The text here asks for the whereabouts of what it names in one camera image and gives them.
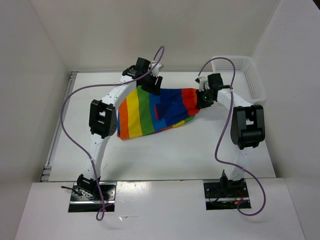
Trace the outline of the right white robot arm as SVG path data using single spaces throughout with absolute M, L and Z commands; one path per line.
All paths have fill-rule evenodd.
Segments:
M 218 196 L 230 197 L 244 184 L 248 155 L 265 139 L 264 109 L 261 105 L 254 105 L 235 93 L 231 85 L 223 83 L 219 73 L 212 73 L 207 77 L 199 76 L 195 81 L 198 83 L 196 90 L 198 109 L 208 108 L 214 103 L 219 103 L 228 109 L 225 125 L 215 147 L 214 158 L 227 166 L 219 180 Z M 230 139 L 237 146 L 232 161 L 218 158 L 218 151 L 228 125 L 230 125 Z

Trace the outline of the rainbow striped shorts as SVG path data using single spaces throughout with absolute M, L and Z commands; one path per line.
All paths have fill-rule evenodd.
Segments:
M 138 87 L 119 106 L 117 136 L 128 140 L 180 127 L 200 111 L 196 105 L 195 88 L 162 88 L 154 95 Z

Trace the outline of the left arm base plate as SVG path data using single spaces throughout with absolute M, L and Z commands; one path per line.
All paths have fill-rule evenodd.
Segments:
M 114 212 L 117 183 L 100 182 L 100 188 L 106 206 L 104 212 Z M 92 213 L 97 212 L 102 207 L 102 199 L 98 189 L 95 190 L 94 195 L 90 195 L 80 191 L 76 182 L 73 183 L 68 207 L 69 213 Z

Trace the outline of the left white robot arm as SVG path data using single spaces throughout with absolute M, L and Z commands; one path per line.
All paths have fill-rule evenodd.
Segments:
M 159 72 L 162 68 L 160 62 L 150 62 L 139 57 L 135 65 L 123 71 L 118 85 L 105 97 L 92 100 L 89 111 L 89 160 L 77 179 L 78 191 L 87 199 L 94 200 L 100 196 L 101 164 L 107 143 L 117 130 L 117 110 L 138 86 L 158 95 L 162 82 Z

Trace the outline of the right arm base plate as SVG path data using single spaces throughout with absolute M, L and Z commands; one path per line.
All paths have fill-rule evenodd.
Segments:
M 244 182 L 240 186 L 223 187 L 219 181 L 204 181 L 203 190 L 207 211 L 251 209 L 249 192 Z

